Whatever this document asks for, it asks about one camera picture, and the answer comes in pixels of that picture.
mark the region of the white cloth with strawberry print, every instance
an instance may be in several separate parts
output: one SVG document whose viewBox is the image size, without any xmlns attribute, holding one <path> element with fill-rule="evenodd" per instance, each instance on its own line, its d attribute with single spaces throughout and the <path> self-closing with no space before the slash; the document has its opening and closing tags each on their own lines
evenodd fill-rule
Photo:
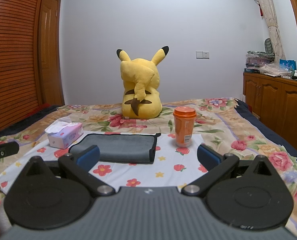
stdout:
<svg viewBox="0 0 297 240">
<path fill-rule="evenodd" d="M 85 131 L 74 144 L 80 142 L 90 133 L 94 132 Z M 165 186 L 176 186 L 180 190 L 207 172 L 197 159 L 197 148 L 203 142 L 201 135 L 193 134 L 192 145 L 188 148 L 180 148 L 175 144 L 174 134 L 162 134 L 157 139 L 153 164 L 98 162 L 89 173 L 111 185 L 117 191 L 119 187 Z M 38 155 L 44 161 L 55 161 L 67 152 L 68 148 L 62 150 L 50 147 L 48 140 L 39 143 L 0 174 L 0 190 L 7 194 L 31 157 Z"/>
</svg>

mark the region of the white wall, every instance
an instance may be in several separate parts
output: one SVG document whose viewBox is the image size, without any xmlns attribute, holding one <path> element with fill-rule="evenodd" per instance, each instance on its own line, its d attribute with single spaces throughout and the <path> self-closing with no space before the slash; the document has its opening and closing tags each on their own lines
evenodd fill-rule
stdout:
<svg viewBox="0 0 297 240">
<path fill-rule="evenodd" d="M 277 24 L 287 60 L 297 62 L 297 25 L 290 0 L 273 0 Z"/>
<path fill-rule="evenodd" d="M 66 104 L 122 101 L 116 50 L 158 66 L 161 100 L 240 97 L 247 50 L 264 50 L 253 0 L 65 0 L 61 72 Z M 196 59 L 195 51 L 210 59 Z"/>
<path fill-rule="evenodd" d="M 61 67 L 61 78 L 62 78 L 62 83 L 64 82 L 63 80 L 63 75 L 62 75 L 62 69 L 64 68 L 64 63 L 63 63 L 63 11 L 64 11 L 64 0 L 61 0 L 61 6 L 60 6 L 60 23 L 59 23 L 59 51 L 60 51 L 60 67 Z M 63 88 L 63 96 L 64 96 L 64 101 L 67 101 L 67 95 L 66 95 L 66 90 Z"/>
</svg>

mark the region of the white tissue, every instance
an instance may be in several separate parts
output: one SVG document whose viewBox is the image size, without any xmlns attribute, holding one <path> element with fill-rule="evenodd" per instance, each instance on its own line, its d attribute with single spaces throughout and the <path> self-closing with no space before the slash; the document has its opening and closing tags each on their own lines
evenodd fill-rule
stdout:
<svg viewBox="0 0 297 240">
<path fill-rule="evenodd" d="M 67 126 L 74 126 L 77 125 L 78 123 L 74 123 L 71 121 L 71 118 L 69 116 L 61 117 L 54 121 L 51 125 L 49 125 L 46 129 L 46 133 L 58 133 L 61 131 L 63 128 Z"/>
</svg>

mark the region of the black ear tip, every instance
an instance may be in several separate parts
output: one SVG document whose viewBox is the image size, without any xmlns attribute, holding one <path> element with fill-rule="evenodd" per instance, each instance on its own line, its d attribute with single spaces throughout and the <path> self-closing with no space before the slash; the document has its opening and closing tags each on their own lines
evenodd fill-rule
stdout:
<svg viewBox="0 0 297 240">
<path fill-rule="evenodd" d="M 120 58 L 120 53 L 121 53 L 121 51 L 122 51 L 122 49 L 118 49 L 118 50 L 116 51 L 116 54 L 118 55 L 119 58 Z"/>
<path fill-rule="evenodd" d="M 165 46 L 162 48 L 162 50 L 164 50 L 164 54 L 165 56 L 167 55 L 168 51 L 169 51 L 169 47 L 168 46 Z"/>
</svg>

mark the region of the floral blanket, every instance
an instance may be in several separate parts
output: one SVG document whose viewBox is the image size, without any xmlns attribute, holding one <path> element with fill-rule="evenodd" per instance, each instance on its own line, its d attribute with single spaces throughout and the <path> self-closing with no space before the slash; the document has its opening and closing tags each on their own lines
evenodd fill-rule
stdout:
<svg viewBox="0 0 297 240">
<path fill-rule="evenodd" d="M 190 106 L 196 109 L 197 118 L 194 133 L 201 134 L 204 142 L 220 154 L 233 153 L 242 160 L 253 160 L 256 155 L 267 156 L 276 168 L 294 199 L 293 213 L 286 227 L 297 236 L 297 159 L 290 156 L 284 146 L 277 145 L 265 138 L 262 133 L 234 107 L 233 98 L 213 98 L 187 100 L 163 105 L 157 118 L 149 120 L 124 119 L 121 105 L 63 106 L 24 131 L 0 138 L 0 144 L 17 141 L 20 151 L 17 155 L 0 162 L 2 173 L 17 159 L 22 157 L 36 144 L 47 139 L 44 129 L 60 117 L 70 116 L 73 122 L 81 122 L 84 130 L 127 133 L 166 133 L 174 134 L 173 110 L 177 106 Z"/>
</svg>

